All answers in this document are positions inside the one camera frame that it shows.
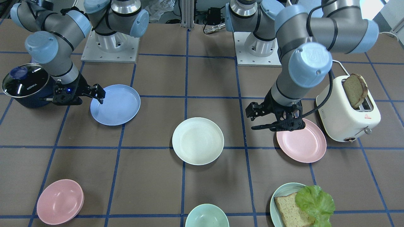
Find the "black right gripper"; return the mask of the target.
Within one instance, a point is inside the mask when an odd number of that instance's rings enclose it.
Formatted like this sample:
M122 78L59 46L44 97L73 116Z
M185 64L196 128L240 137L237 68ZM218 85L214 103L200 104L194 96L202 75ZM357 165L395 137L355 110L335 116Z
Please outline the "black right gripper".
M103 104L106 95L99 84L89 86L81 73L72 83L55 82L52 90L52 103L55 105L81 105L81 96L97 99L100 104Z

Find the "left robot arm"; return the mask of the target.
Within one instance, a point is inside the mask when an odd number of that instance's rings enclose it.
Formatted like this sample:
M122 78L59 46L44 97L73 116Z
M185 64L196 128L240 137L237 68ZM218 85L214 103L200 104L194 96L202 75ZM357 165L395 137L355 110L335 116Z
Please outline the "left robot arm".
M358 0L322 0L306 9L277 0L231 0L225 6L226 30L252 32L261 41L276 41L282 71L261 104L250 103L246 117L274 114L276 121L253 130L294 131L305 128L301 99L326 75L332 77L331 53L365 53L376 43L378 24L362 18Z

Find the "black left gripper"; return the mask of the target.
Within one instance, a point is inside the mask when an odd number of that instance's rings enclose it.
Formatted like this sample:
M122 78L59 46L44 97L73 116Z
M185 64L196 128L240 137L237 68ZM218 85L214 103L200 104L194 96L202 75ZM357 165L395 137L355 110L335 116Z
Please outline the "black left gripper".
M273 113L276 121L267 125L252 126L252 130L269 129L270 131L294 131L305 128L305 122L301 117L302 102L292 101L286 105L281 105L275 98L278 97L277 89L270 89L264 102L258 104L251 102L246 107L246 117L254 121L255 118Z

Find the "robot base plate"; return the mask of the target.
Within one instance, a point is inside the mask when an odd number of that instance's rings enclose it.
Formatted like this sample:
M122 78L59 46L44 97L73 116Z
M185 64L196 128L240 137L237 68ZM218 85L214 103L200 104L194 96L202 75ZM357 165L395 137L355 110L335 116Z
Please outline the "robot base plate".
M140 38L120 32L101 36L91 31L81 60L94 63L136 63L139 44Z
M262 41L252 32L234 32L233 38L238 66L281 67L276 39Z

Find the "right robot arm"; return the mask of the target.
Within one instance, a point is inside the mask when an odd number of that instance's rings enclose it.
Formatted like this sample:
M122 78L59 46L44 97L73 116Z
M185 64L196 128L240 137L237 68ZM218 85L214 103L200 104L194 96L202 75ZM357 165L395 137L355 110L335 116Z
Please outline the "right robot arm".
M14 4L10 16L29 32L25 48L55 80L51 102L55 105L80 105L82 96L102 104L105 91L90 86L70 56L90 31L99 36L117 32L139 38L147 30L150 14L139 0L85 0L85 12L76 7L53 10L50 0L23 0Z

